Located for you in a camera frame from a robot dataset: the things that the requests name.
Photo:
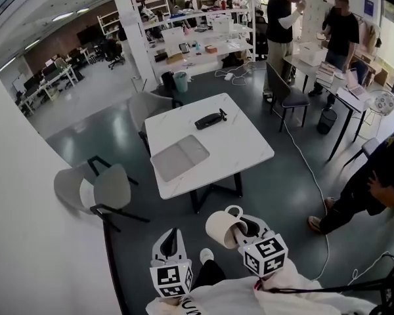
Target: white mug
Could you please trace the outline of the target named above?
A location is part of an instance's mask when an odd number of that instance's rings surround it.
[[[229,213],[234,208],[239,210],[239,214],[236,217]],[[237,243],[234,238],[233,228],[240,225],[241,230],[248,231],[247,224],[240,220],[242,214],[242,208],[237,205],[230,205],[224,211],[216,211],[206,222],[207,234],[227,249],[234,249]]]

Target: brown shoe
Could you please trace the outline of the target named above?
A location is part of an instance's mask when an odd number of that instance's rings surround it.
[[[334,204],[336,204],[337,199],[333,197],[327,197],[324,200],[324,204],[326,205],[327,212],[329,212],[331,209],[333,209]]]
[[[319,219],[318,217],[314,217],[314,216],[308,217],[309,228],[317,234],[323,234],[320,228],[320,221],[321,219]]]

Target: square table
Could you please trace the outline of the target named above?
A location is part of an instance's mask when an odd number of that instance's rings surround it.
[[[220,108],[227,114],[226,121],[197,130],[194,122],[218,113]],[[274,156],[267,141],[226,93],[150,117],[145,125],[152,156],[188,135],[194,135],[210,153],[203,162],[168,183],[155,171],[161,198],[168,200],[190,192],[195,213],[212,190],[242,197],[240,172]],[[236,190],[212,184],[232,175]],[[209,187],[198,199],[196,190],[207,185]]]
[[[291,64],[292,66],[294,66],[296,69],[298,69],[300,72],[302,72],[303,74],[305,74],[305,80],[303,82],[303,88],[302,88],[302,92],[305,92],[305,87],[307,86],[307,82],[308,82],[308,78],[311,77],[313,79],[316,79],[316,73],[318,70],[319,66],[310,66],[308,63],[305,63],[304,61],[302,61],[301,59],[299,59],[299,54],[295,53],[293,55],[290,56],[286,56],[284,58],[284,60]],[[331,161],[331,159],[333,158],[334,154],[337,152],[337,149],[340,145],[341,140],[343,139],[343,136],[346,132],[347,126],[349,126],[349,122],[350,119],[352,118],[353,112],[358,112],[360,113],[360,111],[354,107],[352,107],[349,103],[347,103],[346,101],[344,101],[343,99],[341,99],[338,95],[337,95],[337,90],[339,88],[346,88],[347,86],[347,81],[346,79],[338,79],[337,77],[334,77],[333,79],[333,83],[331,85],[331,87],[325,87],[322,86],[324,89],[326,89],[329,93],[333,94],[341,103],[343,103],[344,106],[347,107],[347,109],[349,110],[349,112],[347,113],[347,117],[346,120],[344,122],[343,128],[341,129],[340,135],[336,141],[336,144],[333,147],[333,150],[330,154],[330,157],[328,158],[328,161]],[[361,130],[362,124],[363,124],[363,119],[365,117],[366,114],[366,110],[362,112],[362,116],[361,116],[361,121],[359,122],[359,126],[357,127],[356,133],[355,133],[355,138],[353,139],[353,142],[356,141],[356,138],[359,135],[359,132]]]

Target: white shoe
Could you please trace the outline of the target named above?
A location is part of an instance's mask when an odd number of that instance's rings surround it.
[[[204,264],[208,260],[215,260],[215,255],[210,249],[202,249],[200,252],[200,261]]]

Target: gray chair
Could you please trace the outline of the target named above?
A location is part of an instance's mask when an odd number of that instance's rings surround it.
[[[267,78],[269,80],[269,88],[273,92],[270,114],[273,113],[273,107],[276,102],[278,102],[278,104],[284,109],[279,132],[281,132],[283,129],[284,118],[286,117],[286,111],[288,108],[291,108],[292,111],[294,111],[295,108],[305,107],[302,119],[303,127],[309,105],[308,96],[303,94],[302,91],[297,87],[291,87],[286,84],[279,76],[277,71],[269,63],[267,63]]]
[[[363,145],[362,145],[362,149],[359,150],[355,156],[353,156],[348,162],[346,162],[343,166],[346,167],[349,163],[351,163],[352,161],[356,160],[359,156],[361,156],[362,153],[365,154],[365,156],[367,158],[370,157],[370,155],[375,151],[376,148],[378,148],[378,146],[380,145],[380,143],[378,142],[378,140],[376,140],[376,138],[372,138],[368,141],[366,141]]]
[[[147,118],[170,111],[175,108],[176,105],[182,106],[183,103],[173,98],[162,97],[148,92],[137,93],[130,98],[129,111],[131,119],[149,155],[150,148],[144,121]]]
[[[103,164],[105,169],[101,174],[95,167],[94,161]],[[95,205],[87,206],[82,202],[80,187],[83,179],[93,185],[93,198]],[[129,182],[138,184],[129,178],[121,165],[111,166],[108,162],[95,156],[77,167],[59,171],[54,179],[54,190],[60,201],[87,214],[95,214],[115,231],[121,230],[108,218],[109,213],[115,213],[141,222],[150,222],[148,219],[125,213],[122,209],[130,203],[131,189]]]

